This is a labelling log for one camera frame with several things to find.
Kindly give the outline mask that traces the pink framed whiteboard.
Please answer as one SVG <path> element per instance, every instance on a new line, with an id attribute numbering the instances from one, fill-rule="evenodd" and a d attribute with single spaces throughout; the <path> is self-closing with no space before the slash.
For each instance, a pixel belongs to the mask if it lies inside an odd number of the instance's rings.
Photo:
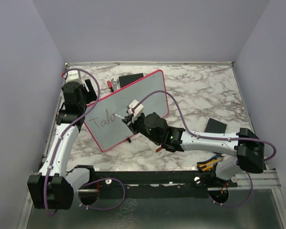
<path id="1" fill-rule="evenodd" d="M 127 106 L 134 99 L 141 101 L 157 90 L 166 90 L 162 70 L 157 70 L 98 101 L 94 109 L 86 115 L 84 124 L 102 152 L 132 136 L 127 125 L 114 114 L 127 116 Z"/>

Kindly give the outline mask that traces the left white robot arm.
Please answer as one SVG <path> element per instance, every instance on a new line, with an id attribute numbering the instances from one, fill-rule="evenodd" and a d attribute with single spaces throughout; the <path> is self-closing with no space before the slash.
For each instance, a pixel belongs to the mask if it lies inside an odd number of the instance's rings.
<path id="1" fill-rule="evenodd" d="M 67 81 L 62 87 L 64 103 L 56 117 L 56 132 L 45 162 L 36 174 L 30 175 L 28 189 L 36 209 L 69 209 L 75 191 L 83 185 L 94 186 L 92 166 L 77 166 L 67 173 L 73 144 L 84 123 L 87 105 L 97 100 L 90 80 Z"/>

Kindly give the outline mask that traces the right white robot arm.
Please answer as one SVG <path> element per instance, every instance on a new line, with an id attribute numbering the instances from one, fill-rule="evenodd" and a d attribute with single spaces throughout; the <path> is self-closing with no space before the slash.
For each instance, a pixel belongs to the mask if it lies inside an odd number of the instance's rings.
<path id="1" fill-rule="evenodd" d="M 169 126 L 156 113 L 141 114 L 136 119 L 128 115 L 122 122 L 134 135 L 142 134 L 169 152 L 198 150 L 228 155 L 212 168 L 209 180 L 213 186 L 221 186 L 242 171 L 261 174 L 264 170 L 265 145 L 247 128 L 230 134 L 189 133 L 184 128 Z"/>

